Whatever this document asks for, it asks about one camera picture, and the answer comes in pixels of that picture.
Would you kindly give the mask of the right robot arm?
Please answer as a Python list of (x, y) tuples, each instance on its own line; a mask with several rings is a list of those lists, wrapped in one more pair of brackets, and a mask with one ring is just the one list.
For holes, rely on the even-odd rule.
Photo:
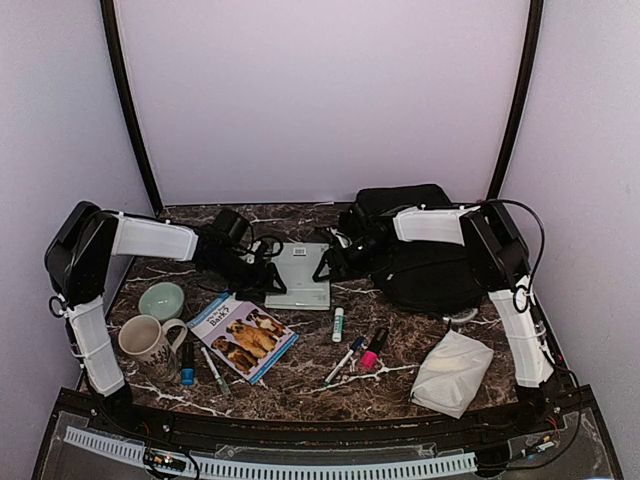
[(397, 243), (457, 245), (473, 282), (488, 295), (503, 324), (519, 387), (540, 389), (553, 374), (546, 331), (535, 319), (534, 278), (539, 264), (507, 211), (510, 201), (492, 199), (456, 208), (424, 205), (370, 213), (353, 204), (342, 213), (331, 243), (312, 275), (315, 282), (342, 282), (374, 275), (377, 258)]

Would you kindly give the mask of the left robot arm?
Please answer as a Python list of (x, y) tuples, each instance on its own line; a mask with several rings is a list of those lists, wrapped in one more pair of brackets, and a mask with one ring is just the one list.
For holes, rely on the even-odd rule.
[(49, 309), (66, 322), (74, 355), (91, 391), (103, 399), (101, 417), (120, 436), (141, 427), (140, 412), (119, 398), (130, 388), (116, 360), (106, 327), (103, 296), (110, 261), (116, 256), (187, 262), (215, 272), (231, 291), (264, 299), (287, 291), (273, 258), (280, 251), (259, 237), (245, 246), (250, 222), (225, 208), (199, 227), (105, 210), (79, 202), (49, 244), (44, 265), (54, 291)]

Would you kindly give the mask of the dog picture book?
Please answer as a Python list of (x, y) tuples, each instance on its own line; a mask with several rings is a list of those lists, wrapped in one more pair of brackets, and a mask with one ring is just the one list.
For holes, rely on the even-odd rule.
[(256, 384), (299, 336), (266, 311), (223, 293), (187, 322), (191, 332), (251, 385)]

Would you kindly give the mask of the black student bag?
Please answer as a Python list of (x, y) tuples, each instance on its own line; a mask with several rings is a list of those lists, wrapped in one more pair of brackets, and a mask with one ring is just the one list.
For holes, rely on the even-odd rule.
[(366, 239), (378, 245), (377, 268), (365, 277), (395, 306), (438, 316), (479, 307), (485, 293), (471, 275), (462, 246), (398, 239), (392, 218), (422, 205), (450, 208), (453, 203), (436, 184), (362, 189), (340, 214), (338, 230), (351, 244)]

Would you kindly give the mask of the grey Great Gatsby book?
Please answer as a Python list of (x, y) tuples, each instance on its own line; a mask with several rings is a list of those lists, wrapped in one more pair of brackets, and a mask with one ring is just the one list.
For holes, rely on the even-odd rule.
[(328, 310), (329, 281), (315, 282), (312, 278), (328, 248), (325, 243), (284, 243), (283, 251), (273, 258), (273, 263), (287, 292), (267, 295), (264, 305), (268, 309)]

